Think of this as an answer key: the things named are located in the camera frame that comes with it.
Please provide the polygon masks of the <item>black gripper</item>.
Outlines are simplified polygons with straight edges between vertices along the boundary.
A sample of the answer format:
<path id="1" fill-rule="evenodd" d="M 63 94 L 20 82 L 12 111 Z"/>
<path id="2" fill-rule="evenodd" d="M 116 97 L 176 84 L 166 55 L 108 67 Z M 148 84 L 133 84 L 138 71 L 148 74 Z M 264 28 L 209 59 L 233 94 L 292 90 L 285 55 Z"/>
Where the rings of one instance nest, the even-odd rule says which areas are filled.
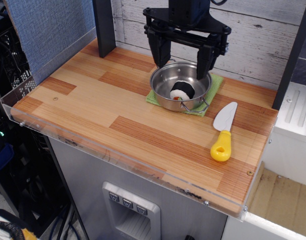
<path id="1" fill-rule="evenodd" d="M 143 10 L 144 33 L 158 68 L 171 58 L 171 43 L 197 48 L 197 79 L 204 79 L 228 50 L 231 28 L 210 15 L 210 0 L 170 0 L 168 8 Z"/>

